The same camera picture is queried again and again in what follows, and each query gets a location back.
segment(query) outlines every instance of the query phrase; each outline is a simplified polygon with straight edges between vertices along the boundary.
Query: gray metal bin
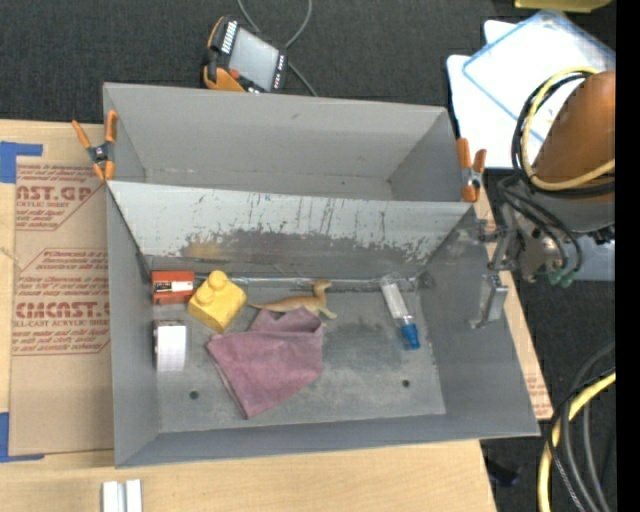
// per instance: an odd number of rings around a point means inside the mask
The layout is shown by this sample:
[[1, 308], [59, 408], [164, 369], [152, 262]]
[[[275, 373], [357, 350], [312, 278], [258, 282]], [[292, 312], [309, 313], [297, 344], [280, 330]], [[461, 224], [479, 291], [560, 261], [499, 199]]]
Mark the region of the gray metal bin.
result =
[[[105, 84], [119, 116], [107, 221], [116, 466], [538, 435], [509, 327], [474, 329], [485, 248], [440, 107]], [[252, 299], [333, 282], [323, 372], [246, 420], [183, 305], [151, 270], [225, 271]], [[422, 347], [377, 280], [399, 272]], [[245, 307], [231, 331], [246, 329]], [[152, 322], [185, 321], [184, 371], [154, 369]]]

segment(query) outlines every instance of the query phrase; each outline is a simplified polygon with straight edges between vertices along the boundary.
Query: blue cap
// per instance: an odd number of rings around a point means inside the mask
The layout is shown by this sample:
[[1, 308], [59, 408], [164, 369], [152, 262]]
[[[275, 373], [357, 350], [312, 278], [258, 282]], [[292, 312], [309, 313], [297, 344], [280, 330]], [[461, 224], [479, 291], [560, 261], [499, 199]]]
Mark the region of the blue cap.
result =
[[407, 340], [405, 344], [406, 347], [410, 350], [415, 350], [416, 348], [420, 348], [420, 341], [418, 340], [418, 328], [416, 324], [407, 324], [403, 325], [400, 330], [402, 331], [402, 336]]

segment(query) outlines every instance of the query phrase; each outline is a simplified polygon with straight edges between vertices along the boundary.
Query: electronic device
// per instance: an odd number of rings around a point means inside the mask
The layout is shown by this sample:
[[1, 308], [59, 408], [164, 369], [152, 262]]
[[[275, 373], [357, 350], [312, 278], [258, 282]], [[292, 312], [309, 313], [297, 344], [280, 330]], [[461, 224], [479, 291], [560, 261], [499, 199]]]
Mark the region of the electronic device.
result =
[[267, 43], [235, 16], [223, 16], [213, 27], [203, 59], [208, 89], [279, 92], [284, 86], [287, 55]]

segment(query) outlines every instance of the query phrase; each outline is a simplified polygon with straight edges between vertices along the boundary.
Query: yellow toy block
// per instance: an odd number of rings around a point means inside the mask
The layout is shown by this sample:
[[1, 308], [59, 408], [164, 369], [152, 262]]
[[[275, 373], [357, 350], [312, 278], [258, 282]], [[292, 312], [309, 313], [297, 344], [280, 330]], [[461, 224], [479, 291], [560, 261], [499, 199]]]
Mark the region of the yellow toy block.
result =
[[247, 294], [221, 270], [214, 270], [200, 285], [187, 311], [217, 333], [223, 333], [247, 301]]

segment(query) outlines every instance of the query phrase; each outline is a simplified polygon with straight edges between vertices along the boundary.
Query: bin floor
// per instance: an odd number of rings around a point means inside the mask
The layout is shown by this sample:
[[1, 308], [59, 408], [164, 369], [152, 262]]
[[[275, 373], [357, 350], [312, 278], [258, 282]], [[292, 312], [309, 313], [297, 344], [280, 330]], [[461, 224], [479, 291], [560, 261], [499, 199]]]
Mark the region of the bin floor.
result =
[[[245, 290], [251, 302], [304, 293], [263, 284]], [[413, 299], [419, 300], [417, 294]], [[184, 371], [157, 374], [162, 432], [445, 413], [419, 304], [416, 323], [422, 346], [410, 351], [403, 348], [379, 289], [329, 291], [327, 305], [338, 317], [323, 317], [321, 376], [282, 404], [250, 420], [241, 416], [205, 348], [213, 331], [191, 317], [184, 306], [154, 308], [156, 319], [186, 322], [190, 335]], [[257, 312], [245, 306], [227, 332], [246, 330]]]

